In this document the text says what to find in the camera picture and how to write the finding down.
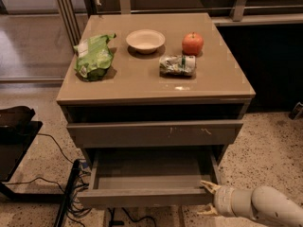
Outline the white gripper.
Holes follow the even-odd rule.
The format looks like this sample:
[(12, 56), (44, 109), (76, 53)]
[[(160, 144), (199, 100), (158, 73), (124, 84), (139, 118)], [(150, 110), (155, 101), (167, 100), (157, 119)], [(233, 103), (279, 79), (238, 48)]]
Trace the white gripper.
[(252, 190), (219, 186), (213, 182), (204, 180), (201, 180), (201, 186), (215, 195), (214, 205), (205, 205), (198, 212), (199, 215), (215, 217), (220, 214), (227, 218), (251, 218), (253, 216)]

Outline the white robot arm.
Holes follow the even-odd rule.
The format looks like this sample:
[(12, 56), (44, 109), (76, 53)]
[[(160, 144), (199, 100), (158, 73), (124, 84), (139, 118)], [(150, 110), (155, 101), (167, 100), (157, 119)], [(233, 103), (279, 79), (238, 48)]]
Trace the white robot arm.
[(303, 227), (303, 208), (271, 186), (243, 190), (201, 181), (213, 195), (200, 215), (247, 218), (273, 227)]

